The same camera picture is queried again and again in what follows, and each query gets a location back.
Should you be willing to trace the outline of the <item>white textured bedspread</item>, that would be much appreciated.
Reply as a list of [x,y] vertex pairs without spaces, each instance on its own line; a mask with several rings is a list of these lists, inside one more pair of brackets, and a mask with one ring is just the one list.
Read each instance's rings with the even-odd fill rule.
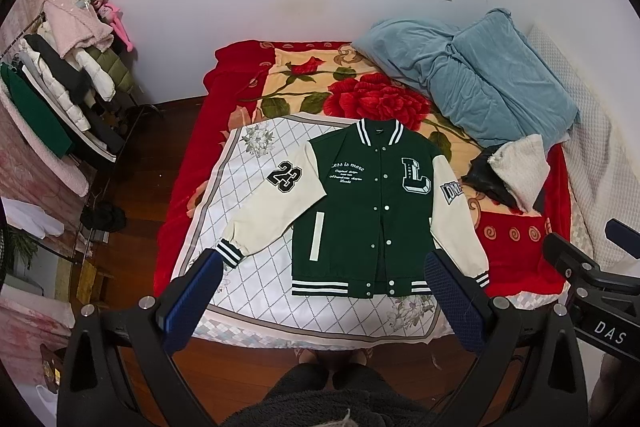
[[628,257],[605,236],[605,225],[616,219],[639,228],[639,179],[632,169],[620,134],[570,61],[538,26],[527,35],[530,45],[552,69],[579,110],[563,150],[574,199],[584,219],[592,257],[611,269]]

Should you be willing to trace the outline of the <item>pink floral cover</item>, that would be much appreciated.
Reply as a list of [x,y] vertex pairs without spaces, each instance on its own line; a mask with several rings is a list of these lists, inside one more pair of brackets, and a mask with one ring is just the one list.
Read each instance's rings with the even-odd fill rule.
[[38,205],[66,229],[76,229],[85,199],[70,190],[37,156],[1,107],[1,195]]

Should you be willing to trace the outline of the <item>pink clothes hanger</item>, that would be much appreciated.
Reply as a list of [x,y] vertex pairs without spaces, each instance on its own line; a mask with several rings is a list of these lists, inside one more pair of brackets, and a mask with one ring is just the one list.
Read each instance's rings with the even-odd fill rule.
[[111,2],[104,2],[98,9],[101,20],[115,31],[116,36],[122,40],[127,52],[134,50],[134,44],[128,36],[128,32],[122,23],[122,10]]

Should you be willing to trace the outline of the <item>white puffer jacket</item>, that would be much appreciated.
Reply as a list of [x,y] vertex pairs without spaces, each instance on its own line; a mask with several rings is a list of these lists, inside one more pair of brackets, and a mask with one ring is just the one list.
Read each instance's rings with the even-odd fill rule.
[[41,55],[34,51],[26,42],[25,37],[18,43],[21,50],[34,64],[39,77],[46,86],[53,100],[64,110],[65,114],[81,132],[92,132],[98,138],[111,138],[113,130],[101,118],[101,115],[94,109],[93,104],[88,102],[90,94],[97,94],[103,102],[111,102],[115,96],[116,89],[112,78],[93,60],[84,49],[74,49],[70,52],[72,61],[64,60],[76,70],[83,70],[90,78],[90,88],[85,96],[85,104],[79,106],[70,101],[70,95],[61,83],[56,80],[51,71],[43,61]]

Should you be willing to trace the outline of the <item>pink fluffy garment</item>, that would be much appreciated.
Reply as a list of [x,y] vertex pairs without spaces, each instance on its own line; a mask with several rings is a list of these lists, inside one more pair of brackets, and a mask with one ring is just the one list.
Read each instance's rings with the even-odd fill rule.
[[103,52],[114,41],[113,28],[99,19],[91,0],[41,0],[41,9],[62,58],[90,46]]

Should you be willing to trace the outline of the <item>blue folded quilt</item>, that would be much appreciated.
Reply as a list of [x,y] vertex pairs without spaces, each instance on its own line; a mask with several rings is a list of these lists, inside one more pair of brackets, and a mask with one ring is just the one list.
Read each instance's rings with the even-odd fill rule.
[[390,79],[427,95],[482,147],[539,134],[550,150],[578,121],[576,103],[506,9],[465,28],[382,20],[352,46]]

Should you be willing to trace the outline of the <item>white knit cloth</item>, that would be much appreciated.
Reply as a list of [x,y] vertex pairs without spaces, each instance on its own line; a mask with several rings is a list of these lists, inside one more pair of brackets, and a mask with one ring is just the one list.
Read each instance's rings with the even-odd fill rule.
[[532,211],[550,173],[542,136],[530,134],[501,145],[488,158],[488,164],[506,184],[518,208]]

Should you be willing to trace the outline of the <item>green folded sweater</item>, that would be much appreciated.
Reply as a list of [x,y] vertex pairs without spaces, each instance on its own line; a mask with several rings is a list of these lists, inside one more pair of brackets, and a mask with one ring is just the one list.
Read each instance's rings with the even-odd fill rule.
[[65,156],[72,146],[72,140],[49,105],[39,98],[25,78],[6,63],[1,64],[1,76],[9,90],[10,99],[35,135],[56,157]]

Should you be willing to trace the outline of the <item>white diamond pattern sheet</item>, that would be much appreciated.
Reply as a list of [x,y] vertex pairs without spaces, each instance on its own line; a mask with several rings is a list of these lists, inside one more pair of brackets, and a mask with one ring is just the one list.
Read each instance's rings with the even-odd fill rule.
[[[172,274],[181,277],[268,173],[310,139],[349,120],[300,113],[233,129],[210,172]],[[429,343],[451,329],[432,296],[370,300],[292,293],[292,235],[225,269],[195,337],[249,348],[346,350]]]

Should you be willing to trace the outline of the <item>black folded garment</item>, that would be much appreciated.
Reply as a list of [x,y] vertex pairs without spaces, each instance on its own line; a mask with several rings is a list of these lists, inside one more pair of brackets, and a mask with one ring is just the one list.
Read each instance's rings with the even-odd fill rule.
[[89,76],[83,70],[76,70],[68,64],[40,35],[27,35],[25,40],[34,51],[41,55],[52,76],[67,90],[70,101],[83,106],[85,96],[90,88]]

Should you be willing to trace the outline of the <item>green white varsity jacket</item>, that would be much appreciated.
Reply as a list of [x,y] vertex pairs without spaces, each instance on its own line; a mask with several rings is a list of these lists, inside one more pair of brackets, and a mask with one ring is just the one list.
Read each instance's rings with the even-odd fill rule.
[[229,268],[292,235],[296,296],[427,295],[440,249],[485,288],[489,262],[448,159],[398,120],[360,119],[309,140],[242,202],[215,249]]

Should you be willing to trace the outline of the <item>olive green puffer jacket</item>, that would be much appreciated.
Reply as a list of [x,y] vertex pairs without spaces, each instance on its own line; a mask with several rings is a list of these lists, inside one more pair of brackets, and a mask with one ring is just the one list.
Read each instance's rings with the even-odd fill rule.
[[134,92],[134,77],[122,59],[111,48],[100,51],[95,46],[90,46],[90,48],[86,48],[86,51],[112,78],[117,91],[126,95]]

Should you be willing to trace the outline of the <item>red rose floral blanket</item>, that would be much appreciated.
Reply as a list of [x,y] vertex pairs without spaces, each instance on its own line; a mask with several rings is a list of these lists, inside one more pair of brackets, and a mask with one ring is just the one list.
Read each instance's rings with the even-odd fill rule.
[[[434,141],[458,176],[469,171],[471,160],[480,153],[424,95],[390,80],[346,42],[246,40],[217,50],[215,56],[217,65],[203,79],[207,95],[157,236],[153,279],[157,293],[171,279],[196,202],[235,128],[298,110],[350,119],[397,119]],[[569,239],[572,231],[570,184],[561,145],[549,150],[547,160],[550,173],[541,202],[532,212],[506,207],[483,193],[466,193],[489,259],[490,297],[522,291],[553,295],[563,289],[563,277],[542,253],[544,236],[555,232]]]

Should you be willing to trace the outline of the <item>black garment on bed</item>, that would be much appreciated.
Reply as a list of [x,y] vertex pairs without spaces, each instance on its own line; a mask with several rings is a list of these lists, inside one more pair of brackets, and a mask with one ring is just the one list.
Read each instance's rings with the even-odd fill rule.
[[518,210],[515,198],[488,162],[499,148],[499,145],[484,148],[471,160],[470,169],[467,174],[462,176],[461,181],[474,188],[475,191],[485,194],[497,204],[505,205],[511,210]]

